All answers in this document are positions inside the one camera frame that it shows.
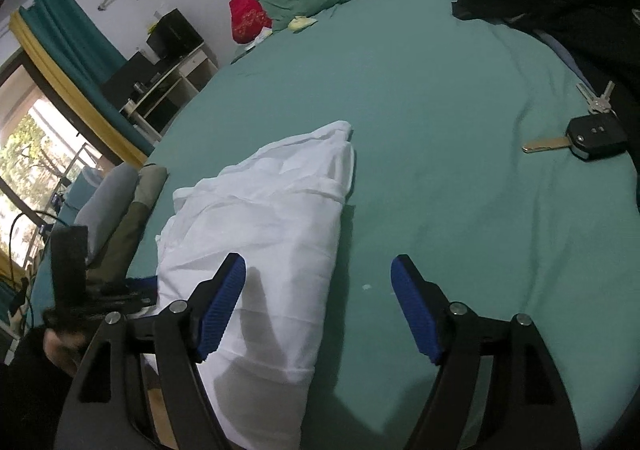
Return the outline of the person's left hand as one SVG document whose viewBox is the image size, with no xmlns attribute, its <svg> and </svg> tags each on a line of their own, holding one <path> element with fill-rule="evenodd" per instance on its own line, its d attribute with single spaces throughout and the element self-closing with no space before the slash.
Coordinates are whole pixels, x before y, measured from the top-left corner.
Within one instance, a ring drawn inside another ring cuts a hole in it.
<svg viewBox="0 0 640 450">
<path fill-rule="evenodd" d="M 43 335 L 43 351 L 48 360 L 70 376 L 74 376 L 88 347 L 84 332 L 55 331 L 46 329 Z"/>
</svg>

